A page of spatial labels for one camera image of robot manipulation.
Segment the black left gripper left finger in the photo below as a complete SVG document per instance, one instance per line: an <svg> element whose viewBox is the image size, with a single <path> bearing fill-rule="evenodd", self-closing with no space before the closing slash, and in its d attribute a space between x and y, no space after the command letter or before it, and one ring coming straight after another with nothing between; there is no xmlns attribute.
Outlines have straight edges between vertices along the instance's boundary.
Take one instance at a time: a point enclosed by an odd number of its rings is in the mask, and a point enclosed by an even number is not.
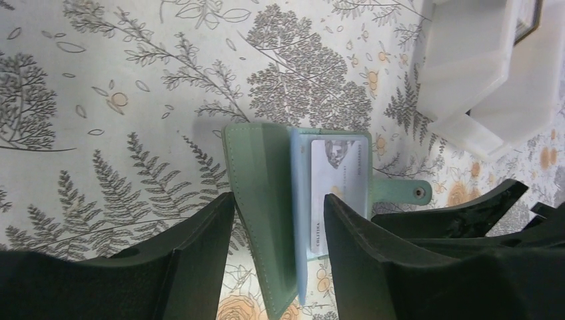
<svg viewBox="0 0 565 320"><path fill-rule="evenodd" d="M110 257L66 261L1 253L2 319L214 319L227 261L232 193Z"/></svg>

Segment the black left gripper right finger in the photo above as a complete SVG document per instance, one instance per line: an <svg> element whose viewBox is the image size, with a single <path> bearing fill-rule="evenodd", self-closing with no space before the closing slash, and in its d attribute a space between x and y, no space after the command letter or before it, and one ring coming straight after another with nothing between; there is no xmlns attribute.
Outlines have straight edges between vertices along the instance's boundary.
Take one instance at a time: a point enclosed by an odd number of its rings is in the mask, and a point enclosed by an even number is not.
<svg viewBox="0 0 565 320"><path fill-rule="evenodd" d="M340 319L564 318L564 248L439 254L335 195L324 222Z"/></svg>

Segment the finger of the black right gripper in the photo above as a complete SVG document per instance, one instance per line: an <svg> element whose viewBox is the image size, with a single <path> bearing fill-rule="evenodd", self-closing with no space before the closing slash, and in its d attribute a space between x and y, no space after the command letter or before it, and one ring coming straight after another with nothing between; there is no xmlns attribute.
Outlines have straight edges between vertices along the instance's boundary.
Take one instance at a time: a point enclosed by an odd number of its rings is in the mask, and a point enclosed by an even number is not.
<svg viewBox="0 0 565 320"><path fill-rule="evenodd" d="M463 204L378 214L372 222L402 238L463 239L485 237L495 224L527 192L528 186L506 179L493 190Z"/></svg>
<svg viewBox="0 0 565 320"><path fill-rule="evenodd" d="M487 249L563 249L564 204L553 208L537 203L532 211L535 218L515 233L464 239L409 239L408 242L439 254L477 254Z"/></svg>

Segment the white credit card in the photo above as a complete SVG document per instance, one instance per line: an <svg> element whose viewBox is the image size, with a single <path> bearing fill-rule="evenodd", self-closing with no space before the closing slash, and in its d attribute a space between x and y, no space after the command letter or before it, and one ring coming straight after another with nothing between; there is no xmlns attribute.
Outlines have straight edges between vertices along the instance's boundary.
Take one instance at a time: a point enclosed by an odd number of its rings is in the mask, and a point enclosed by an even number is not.
<svg viewBox="0 0 565 320"><path fill-rule="evenodd" d="M310 251L327 255L324 198L336 195L358 213L368 206L368 140L362 135L310 142Z"/></svg>

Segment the green leather card holder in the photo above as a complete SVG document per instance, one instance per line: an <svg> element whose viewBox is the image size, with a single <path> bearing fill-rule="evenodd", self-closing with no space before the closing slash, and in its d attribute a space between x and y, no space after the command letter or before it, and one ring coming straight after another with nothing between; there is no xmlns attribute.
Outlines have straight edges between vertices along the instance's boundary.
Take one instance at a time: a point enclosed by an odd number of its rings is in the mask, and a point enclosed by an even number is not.
<svg viewBox="0 0 565 320"><path fill-rule="evenodd" d="M292 128L276 123L233 123L222 131L229 183L250 238L269 319L304 301L310 240L310 143L370 143L367 132Z"/></svg>

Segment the white plastic card box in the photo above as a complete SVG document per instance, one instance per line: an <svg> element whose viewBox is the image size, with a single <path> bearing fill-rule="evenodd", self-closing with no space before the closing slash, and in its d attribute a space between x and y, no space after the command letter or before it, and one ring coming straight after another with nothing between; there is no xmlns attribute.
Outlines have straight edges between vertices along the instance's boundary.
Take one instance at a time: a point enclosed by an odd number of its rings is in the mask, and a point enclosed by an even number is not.
<svg viewBox="0 0 565 320"><path fill-rule="evenodd" d="M541 133L559 104L563 1L436 1L416 108L485 161Z"/></svg>

